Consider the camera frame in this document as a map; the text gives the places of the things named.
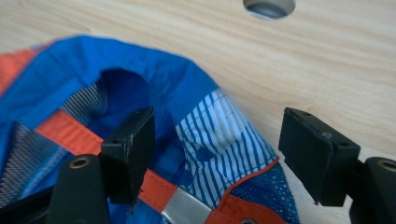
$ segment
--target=round hole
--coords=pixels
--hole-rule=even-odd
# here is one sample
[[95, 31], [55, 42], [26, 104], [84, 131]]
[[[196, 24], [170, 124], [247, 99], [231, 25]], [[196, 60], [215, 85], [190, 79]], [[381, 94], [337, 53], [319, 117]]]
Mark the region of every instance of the round hole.
[[379, 165], [385, 169], [396, 172], [396, 162], [394, 161], [378, 161]]
[[72, 169], [82, 168], [90, 163], [90, 159], [88, 157], [79, 157], [75, 158], [69, 163], [69, 167]]
[[245, 9], [264, 20], [276, 20], [289, 16], [296, 8], [294, 0], [244, 0]]
[[349, 144], [345, 142], [339, 142], [338, 145], [340, 145], [341, 147], [349, 147]]
[[245, 218], [244, 220], [241, 221], [241, 224], [256, 224], [256, 221], [254, 221], [251, 218]]
[[122, 140], [121, 139], [115, 139], [113, 142], [111, 142], [111, 143], [113, 143], [113, 144], [119, 144], [119, 143], [121, 143], [122, 142]]

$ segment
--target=striped lining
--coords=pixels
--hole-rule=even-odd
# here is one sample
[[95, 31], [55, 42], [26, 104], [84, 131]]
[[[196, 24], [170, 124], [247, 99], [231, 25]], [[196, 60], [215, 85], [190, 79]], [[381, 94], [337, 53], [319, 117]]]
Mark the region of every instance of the striped lining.
[[177, 126], [192, 183], [181, 183], [210, 206], [245, 175], [267, 166], [276, 155], [222, 90], [196, 106]]

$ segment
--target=screw hole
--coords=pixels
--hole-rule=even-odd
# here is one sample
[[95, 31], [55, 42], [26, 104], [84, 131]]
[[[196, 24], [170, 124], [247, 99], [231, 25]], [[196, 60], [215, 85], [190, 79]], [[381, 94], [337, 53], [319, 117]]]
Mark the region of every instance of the screw hole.
[[116, 138], [116, 139], [114, 139], [111, 143], [113, 143], [113, 144], [121, 144], [123, 142], [123, 139], [121, 139], [121, 138]]
[[241, 221], [241, 224], [256, 224], [256, 221], [254, 221], [251, 218], [245, 218], [244, 220]]
[[396, 172], [396, 163], [394, 161], [379, 161], [378, 163], [385, 169]]
[[346, 142], [339, 142], [338, 145], [341, 147], [349, 147], [349, 143]]
[[69, 167], [72, 169], [79, 169], [88, 165], [89, 163], [90, 159], [88, 157], [78, 157], [69, 163]]

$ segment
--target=wooden surface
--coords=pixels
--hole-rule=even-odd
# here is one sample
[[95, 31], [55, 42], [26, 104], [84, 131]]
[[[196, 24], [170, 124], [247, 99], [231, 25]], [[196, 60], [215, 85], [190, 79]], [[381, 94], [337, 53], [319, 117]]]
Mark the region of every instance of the wooden surface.
[[[206, 70], [277, 148], [286, 106], [309, 111], [396, 160], [396, 1], [296, 0], [285, 19], [242, 0], [0, 1], [0, 52], [54, 38], [112, 36], [164, 49]], [[348, 207], [313, 205], [285, 167], [302, 223], [348, 223]]]

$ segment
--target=blue mesh fabric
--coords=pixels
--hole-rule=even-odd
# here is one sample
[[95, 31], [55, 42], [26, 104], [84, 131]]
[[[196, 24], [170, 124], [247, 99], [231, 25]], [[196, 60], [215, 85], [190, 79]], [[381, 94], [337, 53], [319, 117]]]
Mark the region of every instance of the blue mesh fabric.
[[270, 171], [245, 181], [233, 189], [231, 194], [272, 209], [287, 223], [300, 223], [293, 197], [279, 164]]

